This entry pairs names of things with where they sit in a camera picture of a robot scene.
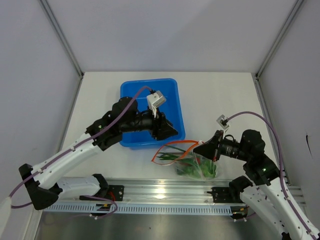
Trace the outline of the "toy napa cabbage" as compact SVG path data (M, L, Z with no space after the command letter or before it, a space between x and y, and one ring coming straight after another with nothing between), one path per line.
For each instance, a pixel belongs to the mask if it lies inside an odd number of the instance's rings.
M198 164L194 160L184 159L175 164L175 171L179 176L196 180L211 180L217 176L217 166L210 160Z

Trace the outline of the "toy green onion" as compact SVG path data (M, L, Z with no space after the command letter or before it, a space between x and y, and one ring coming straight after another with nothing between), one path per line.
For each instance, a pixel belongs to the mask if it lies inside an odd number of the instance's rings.
M175 168L176 163L178 163L179 161L192 160L197 162L196 155L192 151L188 152L185 156L183 156L184 153L185 153L185 150L181 148L178 148L176 146L166 145L164 147L164 150L160 151L156 155L155 157L156 163L165 164L165 165L172 164Z

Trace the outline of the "clear zip bag orange zipper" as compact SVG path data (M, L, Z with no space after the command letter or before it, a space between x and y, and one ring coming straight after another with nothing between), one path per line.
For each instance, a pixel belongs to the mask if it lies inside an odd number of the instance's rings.
M157 150L151 162L162 167L173 167L180 177L211 181L218 177L217 163L194 152L203 144L203 141L196 140L168 142Z

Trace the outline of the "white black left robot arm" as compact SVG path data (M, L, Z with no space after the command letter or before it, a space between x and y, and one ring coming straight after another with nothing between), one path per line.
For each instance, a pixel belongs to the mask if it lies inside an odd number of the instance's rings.
M132 97L122 97L102 118L67 149L37 165L27 163L19 173L36 210L44 210L58 200L103 200L108 196L109 184L100 173L88 177L66 177L66 173L84 161L98 155L123 139L124 133L149 132L156 141L178 135L166 115L157 108L140 112Z

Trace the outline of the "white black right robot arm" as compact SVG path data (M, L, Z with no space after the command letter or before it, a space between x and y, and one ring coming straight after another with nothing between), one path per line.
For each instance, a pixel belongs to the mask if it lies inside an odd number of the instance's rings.
M209 160L221 156L244 161L244 176L229 182L228 196L249 206L282 240L318 240L320 231L297 204L277 165L265 154L260 132L242 133L239 142L218 130L193 152Z

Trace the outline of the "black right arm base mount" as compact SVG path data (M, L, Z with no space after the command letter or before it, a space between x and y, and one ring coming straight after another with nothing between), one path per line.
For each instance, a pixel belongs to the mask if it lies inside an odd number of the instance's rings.
M229 187L212 187L206 192L212 196L213 202L218 204L243 204L238 196L233 196Z

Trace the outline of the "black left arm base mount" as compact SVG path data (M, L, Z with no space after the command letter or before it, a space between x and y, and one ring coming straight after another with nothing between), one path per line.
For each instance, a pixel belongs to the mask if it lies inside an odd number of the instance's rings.
M93 174L94 184L99 187L98 191L93 195L81 195L81 201L103 201L111 200L113 202L123 201L125 186L124 185L109 185L102 174Z

